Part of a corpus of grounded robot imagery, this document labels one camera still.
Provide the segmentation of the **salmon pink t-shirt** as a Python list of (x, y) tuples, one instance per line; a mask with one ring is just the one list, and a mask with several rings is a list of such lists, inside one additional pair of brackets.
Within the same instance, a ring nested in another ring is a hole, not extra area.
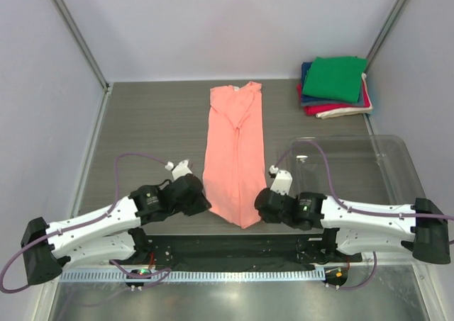
[(262, 84), (210, 89), (203, 184), (211, 212), (247, 228), (260, 221), (254, 202), (266, 187)]

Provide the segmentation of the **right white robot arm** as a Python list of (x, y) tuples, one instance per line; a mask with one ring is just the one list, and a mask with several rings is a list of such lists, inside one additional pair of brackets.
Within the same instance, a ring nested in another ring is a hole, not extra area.
[(449, 264), (450, 217), (427, 198), (412, 204), (380, 205), (342, 201), (322, 193), (303, 192), (296, 197), (263, 189), (255, 209), (267, 223), (284, 223), (294, 229), (336, 231), (320, 243), (321, 256), (336, 261), (361, 252), (411, 252), (429, 264)]

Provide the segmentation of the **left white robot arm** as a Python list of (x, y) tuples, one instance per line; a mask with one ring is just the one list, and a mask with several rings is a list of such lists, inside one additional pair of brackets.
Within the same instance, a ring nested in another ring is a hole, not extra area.
[(202, 182), (193, 174), (144, 185), (129, 196), (73, 219), (31, 220), (21, 240), (27, 283), (37, 286), (72, 266), (115, 260), (143, 264), (153, 251), (143, 226), (183, 213), (211, 208)]

